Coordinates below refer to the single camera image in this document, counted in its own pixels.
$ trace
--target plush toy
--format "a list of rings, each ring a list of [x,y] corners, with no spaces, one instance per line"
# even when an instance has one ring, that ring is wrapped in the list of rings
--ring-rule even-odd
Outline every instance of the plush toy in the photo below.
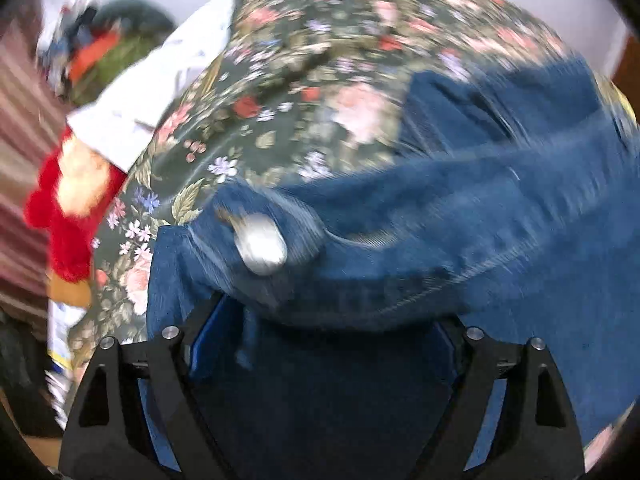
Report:
[[[79,283],[90,277],[92,240],[126,176],[66,127],[24,206],[27,224],[50,233],[53,282]]]

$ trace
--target black plastic frame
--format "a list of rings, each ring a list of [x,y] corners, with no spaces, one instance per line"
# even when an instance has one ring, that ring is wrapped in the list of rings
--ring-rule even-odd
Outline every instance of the black plastic frame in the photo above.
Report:
[[[220,297],[192,312],[178,335],[98,348],[78,389],[63,439],[60,471],[74,480],[236,480],[186,388],[191,348]],[[409,480],[574,480],[584,474],[582,444],[562,379],[547,348],[479,340],[457,318],[440,321],[465,370]],[[138,378],[150,380],[181,473],[162,468],[151,446]],[[495,380],[507,391],[487,460],[464,471]],[[85,413],[98,424],[87,424]]]

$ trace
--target floral fabric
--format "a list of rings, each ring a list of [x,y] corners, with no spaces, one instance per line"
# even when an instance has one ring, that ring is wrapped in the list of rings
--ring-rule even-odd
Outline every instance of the floral fabric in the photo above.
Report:
[[[467,80],[566,54],[503,0],[238,0],[225,52],[167,112],[98,232],[71,348],[146,337],[158,227],[196,218],[228,177],[277,186],[392,163],[413,73]]]

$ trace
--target metal bolt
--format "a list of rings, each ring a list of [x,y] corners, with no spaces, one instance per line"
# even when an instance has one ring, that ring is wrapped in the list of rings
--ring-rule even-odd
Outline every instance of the metal bolt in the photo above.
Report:
[[[109,348],[111,348],[114,343],[116,342],[116,340],[111,337],[110,335],[108,335],[107,337],[103,337],[100,341],[100,348],[102,348],[103,350],[108,350]]]
[[[466,329],[466,336],[471,341],[480,341],[484,337],[484,332],[477,326],[470,326]]]
[[[535,348],[536,350],[544,350],[546,347],[546,343],[539,337],[532,337],[531,346],[533,346],[533,348]]]
[[[180,329],[177,326],[166,326],[162,329],[162,337],[165,339],[173,339],[180,333]]]

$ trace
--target metal rivet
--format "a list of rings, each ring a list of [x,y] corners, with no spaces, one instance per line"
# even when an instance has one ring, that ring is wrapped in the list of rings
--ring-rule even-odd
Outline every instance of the metal rivet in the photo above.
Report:
[[[254,274],[269,276],[287,261],[287,245],[276,223],[268,216],[246,216],[234,229],[236,248],[244,264]]]
[[[470,326],[466,329],[466,336],[471,341],[480,341],[484,337],[484,332],[477,326]]]
[[[114,345],[115,342],[116,340],[110,335],[108,335],[107,337],[103,337],[100,340],[100,348],[102,348],[103,350],[108,350]]]
[[[180,333],[180,329],[177,326],[166,326],[162,329],[162,337],[165,339],[173,339]]]
[[[536,350],[544,350],[546,347],[546,343],[539,337],[532,337],[530,342],[531,346]]]

